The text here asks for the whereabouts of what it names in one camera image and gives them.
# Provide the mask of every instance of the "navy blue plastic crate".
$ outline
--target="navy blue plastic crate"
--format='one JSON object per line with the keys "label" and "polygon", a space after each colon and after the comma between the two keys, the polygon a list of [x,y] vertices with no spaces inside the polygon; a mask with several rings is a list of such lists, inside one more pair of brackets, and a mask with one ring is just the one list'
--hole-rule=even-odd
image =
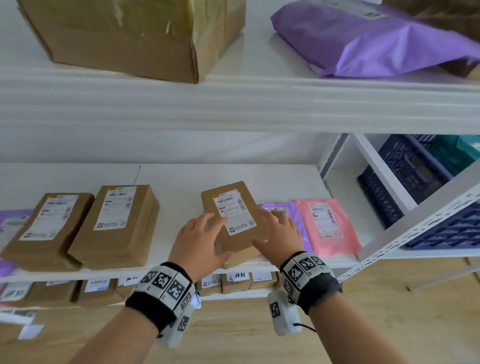
{"label": "navy blue plastic crate", "polygon": [[[391,135],[378,154],[390,167],[417,204],[423,202],[453,176],[425,148],[435,135]],[[385,228],[403,213],[382,184],[372,167],[358,177]],[[480,204],[475,202],[460,210],[402,248],[409,250],[472,248],[480,244]]]}

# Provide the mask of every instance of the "hand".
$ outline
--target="hand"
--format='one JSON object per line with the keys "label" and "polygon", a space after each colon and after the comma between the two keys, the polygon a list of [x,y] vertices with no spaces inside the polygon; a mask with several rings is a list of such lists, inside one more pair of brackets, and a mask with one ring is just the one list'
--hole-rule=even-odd
{"label": "hand", "polygon": [[233,255],[233,252],[215,255],[215,238],[228,218],[214,221],[210,228],[205,230],[207,221],[213,216],[214,214],[203,214],[187,222],[180,229],[168,256],[168,261],[185,269],[194,283],[212,274]]}
{"label": "hand", "polygon": [[259,212],[268,226],[268,241],[252,238],[252,244],[270,263],[280,269],[294,253],[305,250],[303,239],[293,220],[282,211],[268,212],[260,208]]}

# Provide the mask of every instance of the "purple plastic mailer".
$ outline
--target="purple plastic mailer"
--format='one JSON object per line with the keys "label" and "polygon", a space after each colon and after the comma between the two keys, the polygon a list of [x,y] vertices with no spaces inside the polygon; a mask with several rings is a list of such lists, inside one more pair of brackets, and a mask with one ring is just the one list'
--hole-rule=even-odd
{"label": "purple plastic mailer", "polygon": [[[0,252],[32,214],[33,210],[0,211]],[[0,277],[8,277],[15,268],[12,262],[0,259]]]}
{"label": "purple plastic mailer", "polygon": [[355,0],[300,0],[271,17],[318,77],[387,77],[458,59],[480,44],[387,7]]}
{"label": "purple plastic mailer", "polygon": [[271,202],[269,204],[260,204],[258,205],[265,210],[280,210],[286,213],[286,215],[293,220],[297,230],[300,232],[300,235],[303,239],[303,248],[306,252],[313,253],[312,246],[310,245],[310,240],[308,239],[307,231],[305,225],[303,224],[303,219],[301,218],[299,209],[295,202]]}

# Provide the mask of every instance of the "black cable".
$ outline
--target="black cable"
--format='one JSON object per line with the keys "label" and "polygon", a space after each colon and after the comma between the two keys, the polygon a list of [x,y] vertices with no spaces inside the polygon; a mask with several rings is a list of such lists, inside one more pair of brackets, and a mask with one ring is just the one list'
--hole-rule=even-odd
{"label": "black cable", "polygon": [[314,328],[311,328],[310,326],[307,326],[307,325],[304,325],[304,324],[299,324],[298,322],[294,323],[293,326],[302,326],[304,328],[312,330],[313,332],[317,332]]}

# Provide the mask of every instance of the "wooden floor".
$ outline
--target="wooden floor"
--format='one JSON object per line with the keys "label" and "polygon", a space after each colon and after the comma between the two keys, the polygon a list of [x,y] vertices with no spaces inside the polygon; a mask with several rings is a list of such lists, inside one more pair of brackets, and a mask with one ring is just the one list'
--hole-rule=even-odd
{"label": "wooden floor", "polygon": [[[411,293],[406,284],[465,266],[460,258],[390,260],[350,278],[345,296],[412,363],[480,363],[480,284],[473,275]],[[119,308],[37,313],[37,338],[17,341],[0,333],[2,363],[65,363]],[[309,320],[302,316],[304,323]],[[329,363],[308,330],[279,338],[265,299],[204,302],[176,350],[154,347],[146,363]]]}

